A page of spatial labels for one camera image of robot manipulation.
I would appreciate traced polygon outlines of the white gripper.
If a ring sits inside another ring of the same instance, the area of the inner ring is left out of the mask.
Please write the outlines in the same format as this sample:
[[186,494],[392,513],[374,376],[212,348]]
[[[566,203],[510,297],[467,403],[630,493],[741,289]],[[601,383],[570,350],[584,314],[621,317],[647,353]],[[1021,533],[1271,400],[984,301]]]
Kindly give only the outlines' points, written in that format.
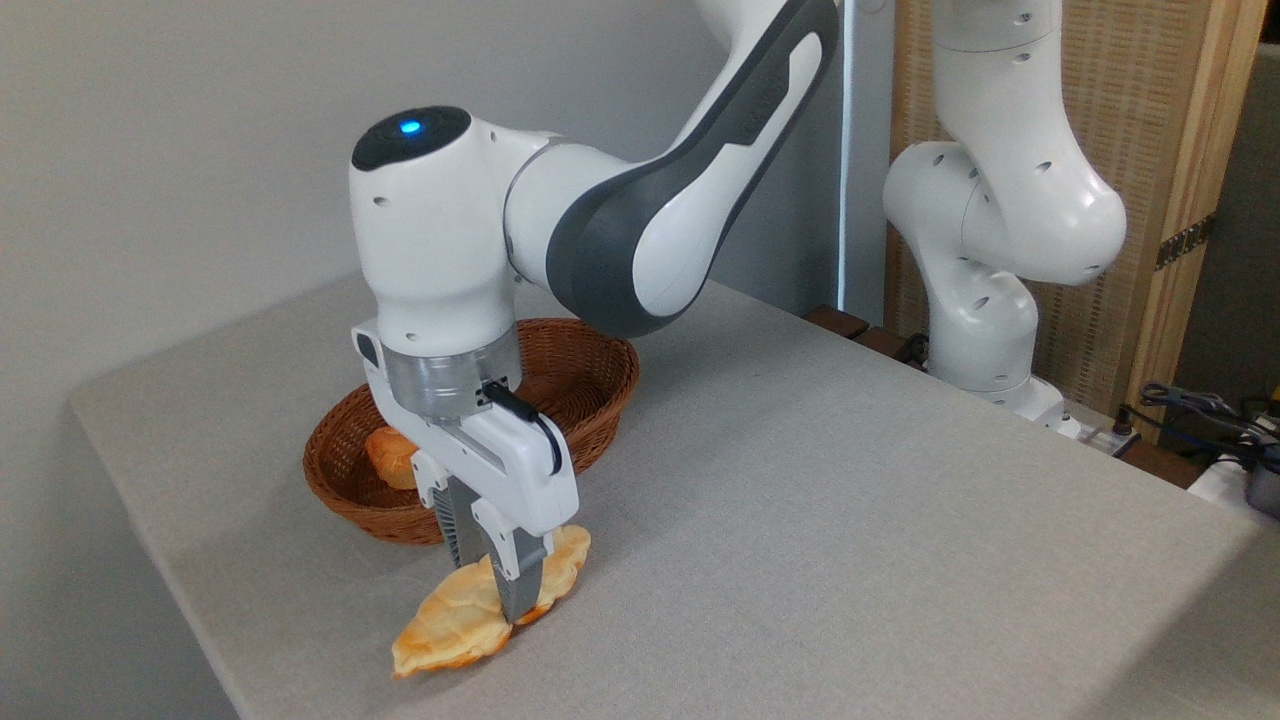
[[419,497],[434,511],[453,564],[466,566],[486,552],[502,612],[517,623],[541,589],[541,536],[577,514],[579,487],[554,421],[485,393],[522,378],[515,331],[448,357],[398,354],[383,345],[372,320],[352,329],[352,342],[378,410],[421,451],[412,455]]

